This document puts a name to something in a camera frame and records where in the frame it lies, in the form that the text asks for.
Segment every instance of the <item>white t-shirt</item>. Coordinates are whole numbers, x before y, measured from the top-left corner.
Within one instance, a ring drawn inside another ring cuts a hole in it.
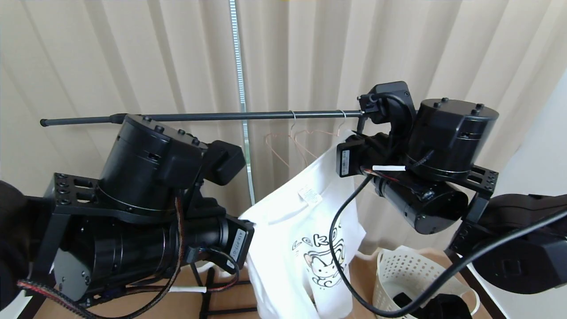
[[[338,177],[335,161],[336,144],[240,216],[256,223],[246,260],[264,319],[344,318],[352,311],[327,238],[333,217],[354,191],[353,178]],[[335,253],[349,278],[348,264],[365,235],[354,201],[334,234]]]

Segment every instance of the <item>laundry basket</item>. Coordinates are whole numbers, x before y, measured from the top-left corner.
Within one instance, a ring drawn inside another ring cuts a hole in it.
[[[378,270],[376,272],[376,284],[373,295],[374,307],[386,311],[400,309],[393,301],[396,295],[404,292],[412,300],[415,299],[444,270],[445,268],[441,265],[407,247],[399,247],[396,250],[382,250],[378,254]],[[471,315],[479,310],[480,299],[476,291],[465,286],[455,277],[449,279],[433,297],[439,293],[461,297],[465,293],[473,293],[475,304],[467,303],[467,305],[471,309]],[[407,314],[402,318],[409,319],[415,317]]]

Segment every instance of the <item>wall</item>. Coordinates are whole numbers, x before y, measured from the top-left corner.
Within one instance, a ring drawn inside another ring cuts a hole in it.
[[[495,195],[567,193],[567,72],[557,84],[524,142],[501,172]],[[489,283],[488,290],[510,318],[565,318],[567,287],[536,295],[517,295]]]

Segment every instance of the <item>curtain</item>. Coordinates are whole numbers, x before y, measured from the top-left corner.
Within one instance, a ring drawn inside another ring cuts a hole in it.
[[[447,96],[496,109],[477,162],[495,170],[567,66],[562,0],[237,0],[236,8],[248,111],[356,110],[355,97],[377,83],[405,81],[416,108]],[[43,194],[55,171],[98,177],[119,129],[42,128],[41,118],[240,111],[227,0],[6,0],[0,19],[1,174],[26,194]],[[314,160],[288,135],[318,156],[334,137],[302,131],[355,124],[250,121],[256,200]],[[244,145],[239,121],[170,125]],[[365,133],[388,130],[367,123]],[[250,205],[246,174],[224,187],[207,183],[204,193],[238,215]],[[373,193],[368,186],[357,198],[368,249],[447,244],[451,230],[416,235]]]
[[[501,170],[520,146],[567,66],[564,1],[246,1],[237,2],[249,111],[356,110],[356,96],[405,81],[416,108],[426,98],[484,103],[500,113],[477,164]],[[291,135],[322,154],[342,119],[298,120]],[[347,120],[342,128],[356,127]],[[293,121],[250,124],[257,199],[304,167],[287,135]],[[366,124],[365,133],[388,132]],[[265,136],[269,136],[268,145]],[[270,150],[287,163],[288,168]],[[314,158],[307,155],[309,163]],[[376,245],[444,249],[457,225],[417,234],[367,186],[357,198]]]

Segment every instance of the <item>brown surface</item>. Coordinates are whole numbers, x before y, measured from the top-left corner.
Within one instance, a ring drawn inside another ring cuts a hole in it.
[[[419,251],[425,257],[439,263],[443,267],[451,264],[449,258],[443,252],[433,249],[423,249]],[[366,300],[372,300],[374,292],[374,282],[376,279],[376,261],[364,261],[355,258],[350,265],[351,283],[356,291]],[[244,271],[243,279],[248,278],[248,274]],[[466,284],[462,276],[458,275],[458,279]],[[205,274],[201,275],[201,279],[205,281]],[[183,269],[179,275],[177,286],[195,286],[195,279],[189,267]],[[92,311],[107,317],[117,317],[128,314],[141,306],[145,305],[155,296],[154,293],[143,293],[134,296],[123,297],[113,300],[103,305],[92,308]],[[214,293],[211,296],[210,310],[230,309],[230,308],[246,308],[254,307],[256,299],[251,285],[235,286],[226,292]],[[150,318],[170,318],[170,319],[187,319],[197,318],[201,308],[200,293],[176,292],[168,293],[167,296],[155,307],[141,315],[142,319]],[[57,304],[48,300],[37,313],[36,319],[75,319],[75,314],[68,312],[66,309],[59,307]],[[240,313],[224,316],[210,316],[210,319],[256,319],[259,318],[257,313]],[[375,319],[376,317],[366,310],[356,300],[353,300],[353,311],[348,316],[349,319]],[[481,306],[479,311],[473,316],[474,319],[488,319],[490,315],[486,309]]]

